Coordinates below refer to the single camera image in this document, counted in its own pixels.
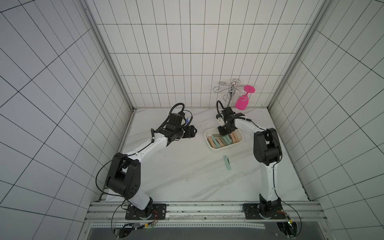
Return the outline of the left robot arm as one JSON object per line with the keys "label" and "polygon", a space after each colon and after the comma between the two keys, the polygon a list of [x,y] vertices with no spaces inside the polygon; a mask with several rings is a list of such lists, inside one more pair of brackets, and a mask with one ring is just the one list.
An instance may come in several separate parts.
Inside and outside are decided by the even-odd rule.
{"label": "left robot arm", "polygon": [[156,129],[151,129],[151,138],[128,153],[117,153],[108,162],[105,186],[112,190],[109,195],[123,197],[133,207],[149,215],[153,200],[141,190],[142,162],[151,159],[172,142],[195,137],[197,129],[187,120],[185,104],[177,103],[165,121]]}

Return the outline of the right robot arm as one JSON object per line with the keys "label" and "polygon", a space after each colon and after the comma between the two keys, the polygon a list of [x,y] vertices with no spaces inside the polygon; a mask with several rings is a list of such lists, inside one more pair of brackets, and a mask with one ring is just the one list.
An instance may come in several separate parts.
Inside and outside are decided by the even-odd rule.
{"label": "right robot arm", "polygon": [[243,113],[235,113],[231,107],[225,108],[221,101],[216,102],[216,109],[218,113],[216,118],[220,124],[218,131],[221,136],[228,136],[240,129],[253,138],[253,154],[262,165],[260,214],[267,216],[272,212],[281,211],[283,208],[276,191],[275,167],[282,160],[283,150],[276,129],[259,127]]}

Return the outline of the mint folding fruit knife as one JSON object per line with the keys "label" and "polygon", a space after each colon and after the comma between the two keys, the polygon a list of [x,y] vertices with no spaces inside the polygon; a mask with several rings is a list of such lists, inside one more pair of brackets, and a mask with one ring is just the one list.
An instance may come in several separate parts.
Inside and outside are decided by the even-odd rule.
{"label": "mint folding fruit knife", "polygon": [[226,165],[226,168],[228,171],[231,171],[232,170],[232,167],[231,167],[231,164],[230,164],[230,160],[229,160],[229,157],[227,155],[224,155],[223,156],[223,159],[224,159],[224,162],[225,162],[225,165]]}

